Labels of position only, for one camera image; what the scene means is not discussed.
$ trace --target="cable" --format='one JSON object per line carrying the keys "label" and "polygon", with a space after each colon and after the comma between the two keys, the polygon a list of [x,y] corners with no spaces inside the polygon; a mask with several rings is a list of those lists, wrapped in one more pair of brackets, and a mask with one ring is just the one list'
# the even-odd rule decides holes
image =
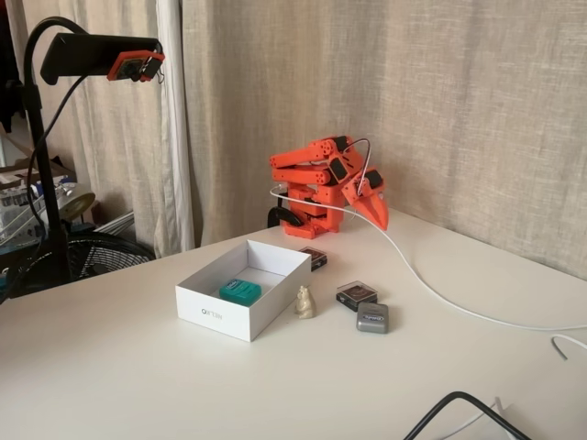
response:
{"label": "cable", "polygon": [[[352,211],[345,209],[345,208],[339,208],[337,206],[331,206],[328,204],[319,204],[319,203],[312,203],[312,202],[307,202],[305,200],[296,200],[296,199],[292,199],[291,197],[286,197],[283,195],[280,195],[278,193],[275,192],[275,190],[277,189],[281,189],[282,186],[278,185],[273,187],[269,193],[274,196],[274,197],[281,197],[284,200],[290,201],[290,202],[295,202],[297,204],[310,204],[313,206],[320,206],[322,208],[328,208],[328,209],[335,209],[337,211],[342,211],[343,213],[349,213],[349,214],[355,214]],[[405,265],[407,266],[407,268],[409,268],[410,272],[412,272],[412,275],[415,276],[415,278],[420,281],[420,283],[426,288],[426,290],[430,293],[432,293],[432,295],[434,297],[436,297],[439,301],[441,301],[442,303],[449,305],[451,307],[454,307],[455,309],[459,310],[460,312],[463,312],[464,314],[468,314],[470,316],[475,316],[476,318],[480,318],[483,319],[485,321],[489,321],[491,323],[494,324],[499,324],[499,325],[506,325],[508,327],[514,327],[514,328],[521,328],[524,330],[532,330],[535,332],[562,332],[562,331],[567,331],[567,330],[579,330],[579,329],[583,329],[583,328],[587,328],[587,324],[577,324],[577,325],[562,325],[562,326],[556,326],[556,327],[539,327],[539,326],[533,326],[533,325],[524,325],[524,324],[517,324],[517,323],[510,323],[508,321],[504,321],[501,319],[497,319],[497,318],[492,318],[491,316],[487,316],[485,314],[482,313],[477,313],[474,311],[471,311],[469,309],[466,309],[464,307],[462,307],[461,305],[456,304],[455,302],[445,298],[444,296],[442,296],[440,293],[438,293],[437,291],[435,291],[434,289],[432,289],[419,275],[418,273],[415,271],[415,269],[412,267],[412,265],[410,265],[410,263],[407,261],[407,258],[405,257],[404,253],[401,251],[401,249],[395,244],[395,242],[392,240],[391,237],[389,237],[385,231],[382,231],[377,225],[375,225],[371,220],[369,220],[367,217],[364,217],[363,215],[357,213],[357,217],[362,218],[364,221],[366,221],[367,223],[369,223],[371,226],[373,226],[375,229],[377,229],[381,234],[383,234],[383,236],[392,244],[392,246],[395,248],[395,250],[397,250],[398,254],[400,255],[400,257],[402,258],[402,260],[404,261]]]}
{"label": "cable", "polygon": [[[42,207],[40,209],[40,212],[43,212],[45,209],[45,207]],[[13,232],[10,236],[8,236],[8,238],[6,238],[4,241],[2,241],[2,243],[0,243],[0,247],[5,245],[6,243],[8,243],[10,240],[12,240],[14,237],[16,237],[18,235],[18,233],[20,231],[22,231],[25,227],[28,226],[28,224],[30,223],[31,220],[33,220],[34,217],[30,217],[25,223],[23,223],[15,232]]]}
{"label": "cable", "polygon": [[[40,196],[40,197],[39,197],[39,198],[38,198],[38,199],[37,199],[35,202],[40,202],[41,200],[43,200],[43,198],[44,198],[44,197],[45,197],[44,195],[41,195],[41,196]],[[9,228],[9,227],[10,227],[10,226],[11,226],[13,223],[15,223],[15,221],[16,221],[16,220],[18,220],[20,217],[22,217],[24,214],[26,214],[26,213],[28,212],[28,210],[30,210],[30,206],[27,206],[27,208],[26,208],[26,209],[24,209],[24,210],[22,211],[22,213],[20,213],[19,215],[17,215],[17,216],[16,216],[16,217],[15,217],[15,218],[12,220],[12,222],[10,222],[8,225],[4,226],[4,229],[2,229],[2,231],[0,231],[0,236],[1,236],[1,235],[3,235],[3,234],[4,234],[4,233],[5,233],[7,230],[8,230],[8,228]]]}
{"label": "cable", "polygon": [[[491,406],[489,406],[488,408],[493,408],[495,406],[495,402],[493,402],[491,404]],[[434,440],[447,440],[447,438],[452,437],[455,434],[458,434],[460,431],[462,431],[465,428],[468,428],[469,426],[471,426],[472,424],[474,424],[475,422],[477,422],[479,419],[481,419],[483,416],[485,415],[485,412],[479,412],[477,415],[474,415],[473,417],[471,417],[467,422],[463,423],[461,426],[459,426],[457,429],[455,429],[454,431],[452,431],[450,434],[444,434],[441,437],[435,438]]]}
{"label": "cable", "polygon": [[33,216],[39,222],[39,226],[41,229],[41,241],[43,239],[45,239],[45,237],[47,236],[47,230],[45,229],[45,222],[42,221],[42,219],[39,216],[39,213],[37,213],[37,210],[35,209],[35,205],[33,204],[32,190],[30,189],[30,187],[32,185],[33,164],[35,163],[35,158],[37,157],[37,152],[39,151],[40,145],[43,143],[43,141],[49,135],[50,131],[53,129],[53,126],[57,122],[57,118],[61,114],[63,107],[65,107],[65,104],[67,104],[67,100],[70,99],[70,96],[72,96],[73,91],[77,88],[78,85],[80,85],[82,83],[83,80],[85,80],[87,78],[87,76],[88,75],[80,76],[73,83],[72,87],[70,87],[70,90],[67,91],[65,96],[63,96],[63,99],[61,100],[61,104],[59,104],[59,107],[57,107],[57,111],[55,112],[55,115],[51,119],[51,122],[49,122],[49,126],[47,127],[47,129],[43,133],[43,136],[40,137],[39,141],[37,142],[37,145],[35,145],[35,148],[33,149],[33,153],[30,155],[30,160],[28,161],[28,172],[27,172],[28,207],[30,208],[30,211],[33,213]]}
{"label": "cable", "polygon": [[163,84],[165,81],[165,73],[161,71],[161,68],[156,72],[157,73],[157,83]]}
{"label": "cable", "polygon": [[557,337],[560,337],[561,339],[566,339],[568,341],[571,341],[573,344],[577,344],[579,347],[584,348],[585,350],[587,350],[587,344],[584,344],[583,342],[578,341],[574,337],[570,337],[570,336],[567,336],[567,335],[561,335],[561,334],[552,335],[552,337],[550,338],[550,344],[552,344],[552,346],[554,347],[554,349],[557,350],[557,353],[559,353],[560,357],[563,358],[563,360],[567,360],[569,358],[565,356],[565,354],[562,352],[562,350],[559,348],[559,346],[557,346],[557,343],[554,342],[555,338],[557,338]]}
{"label": "cable", "polygon": [[[499,397],[495,398],[495,412],[501,415],[503,418],[505,417],[505,411],[504,407],[502,406],[502,400]],[[509,440],[515,440],[515,437],[512,435],[512,433],[508,431],[505,431],[505,433],[507,434],[507,438],[509,438]]]}
{"label": "cable", "polygon": [[30,189],[30,187],[32,185],[32,182],[31,182],[32,181],[32,178],[31,178],[31,176],[32,176],[32,170],[33,170],[33,163],[35,162],[35,158],[37,157],[37,152],[39,151],[40,144],[43,143],[43,141],[49,135],[50,131],[53,129],[53,126],[57,122],[57,118],[61,114],[61,111],[63,110],[63,107],[65,107],[65,104],[67,103],[67,101],[70,99],[70,96],[72,96],[73,91],[77,88],[78,85],[80,85],[82,83],[83,80],[85,80],[85,78],[87,78],[87,76],[88,75],[80,76],[73,83],[72,87],[70,87],[70,90],[67,91],[67,93],[65,94],[65,96],[63,96],[63,99],[61,100],[61,103],[59,104],[59,107],[57,107],[57,111],[55,112],[55,115],[51,119],[51,122],[49,122],[49,126],[43,132],[43,136],[40,137],[39,141],[35,145],[35,148],[33,149],[33,153],[30,155],[30,160],[28,161],[28,173],[27,173],[27,200],[28,200],[28,207],[30,208],[30,211],[32,212],[33,216],[39,222],[39,226],[41,228],[41,234],[42,235],[41,235],[41,239],[39,241],[39,245],[37,246],[37,248],[35,249],[35,251],[31,255],[31,257],[28,259],[28,267],[25,268],[25,269],[21,268],[21,270],[18,273],[17,277],[10,284],[10,287],[8,289],[6,289],[6,292],[4,293],[4,295],[0,296],[0,304],[2,304],[4,301],[6,301],[8,298],[10,298],[10,294],[12,293],[12,291],[20,284],[20,282],[22,281],[23,277],[27,273],[27,270],[30,267],[30,264],[33,261],[36,260],[38,254],[40,252],[41,246],[43,244],[43,240],[45,239],[45,237],[47,235],[47,231],[45,229],[45,223],[42,221],[42,219],[39,216],[39,213],[35,209],[35,205],[33,203],[33,198],[32,198],[32,191]]}
{"label": "cable", "polygon": [[346,153],[347,150],[355,144],[359,142],[367,142],[367,156],[365,156],[365,161],[363,162],[363,171],[360,175],[359,187],[357,188],[357,195],[360,195],[360,187],[365,180],[365,172],[367,171],[367,166],[369,165],[369,160],[371,159],[371,143],[366,137],[362,137],[361,139],[357,139],[354,142],[351,142],[347,145],[343,153]]}
{"label": "cable", "polygon": [[349,223],[351,223],[355,217],[357,216],[357,210],[355,208],[353,208],[353,212],[352,212],[352,217],[349,220]]}
{"label": "cable", "polygon": [[420,422],[414,427],[414,429],[407,435],[404,440],[414,440],[418,434],[422,432],[422,430],[426,427],[428,423],[432,419],[434,419],[438,413],[440,413],[445,406],[456,399],[463,399],[468,403],[475,405],[481,411],[483,411],[488,417],[490,417],[494,422],[499,424],[506,432],[511,433],[514,437],[518,438],[519,440],[531,440],[530,437],[519,431],[515,426],[510,424],[507,420],[505,420],[501,415],[497,412],[493,411],[487,405],[485,405],[482,401],[474,398],[470,394],[462,391],[453,391],[451,394],[446,396],[444,399],[439,401],[434,407],[422,418]]}

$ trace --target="white table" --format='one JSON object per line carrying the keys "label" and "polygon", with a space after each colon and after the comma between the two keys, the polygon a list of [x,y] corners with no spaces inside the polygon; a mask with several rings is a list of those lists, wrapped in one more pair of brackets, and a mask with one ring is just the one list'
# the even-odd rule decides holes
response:
{"label": "white table", "polygon": [[[532,325],[587,321],[587,282],[405,214],[390,218],[389,233],[450,299]],[[563,362],[548,334],[442,305],[360,219],[313,242],[280,228],[247,238],[327,252],[311,285],[317,318],[299,321],[290,306],[251,344],[177,318],[175,284],[244,237],[6,302],[0,437],[402,439],[454,390],[499,396],[534,440],[587,433],[584,350],[561,341]],[[354,280],[389,304],[388,335],[358,332],[355,314],[335,302],[336,287]],[[418,439],[475,413],[455,402]],[[479,421],[453,438],[493,428]]]}

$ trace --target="open cardboard box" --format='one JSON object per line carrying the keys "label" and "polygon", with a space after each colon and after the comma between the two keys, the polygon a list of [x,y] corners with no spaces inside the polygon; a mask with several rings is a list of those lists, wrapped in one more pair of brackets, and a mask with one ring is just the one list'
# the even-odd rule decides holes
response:
{"label": "open cardboard box", "polygon": [[[247,240],[175,287],[180,318],[252,341],[310,282],[310,255]],[[221,300],[233,278],[261,286],[250,307]]]}

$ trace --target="curtain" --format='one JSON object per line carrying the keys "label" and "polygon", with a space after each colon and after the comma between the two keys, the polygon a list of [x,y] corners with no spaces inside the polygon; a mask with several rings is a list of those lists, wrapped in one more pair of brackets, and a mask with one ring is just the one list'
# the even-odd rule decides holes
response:
{"label": "curtain", "polygon": [[[168,56],[164,84],[89,77],[76,89],[47,140],[50,154],[59,154],[66,166],[75,168],[80,182],[90,184],[106,219],[133,210],[137,240],[153,247],[159,257],[192,248],[190,186],[178,183],[189,176],[179,3],[8,0],[7,6],[21,60],[28,33],[46,17],[67,17],[93,34],[138,37],[158,37],[160,18],[169,25],[159,36]],[[47,30],[35,50],[45,127],[74,81],[60,78],[56,86],[48,86],[39,75],[53,36],[63,31]]]}
{"label": "curtain", "polygon": [[392,207],[587,279],[586,44],[579,0],[183,0],[196,235],[263,228],[269,156],[348,134]]}

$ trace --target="beige figurine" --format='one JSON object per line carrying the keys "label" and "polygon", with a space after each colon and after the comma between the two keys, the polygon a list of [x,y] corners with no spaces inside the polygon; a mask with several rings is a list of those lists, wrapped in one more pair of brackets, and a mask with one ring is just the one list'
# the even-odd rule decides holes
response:
{"label": "beige figurine", "polygon": [[297,293],[295,314],[299,315],[300,319],[310,319],[316,316],[316,303],[307,287],[300,287],[300,291]]}

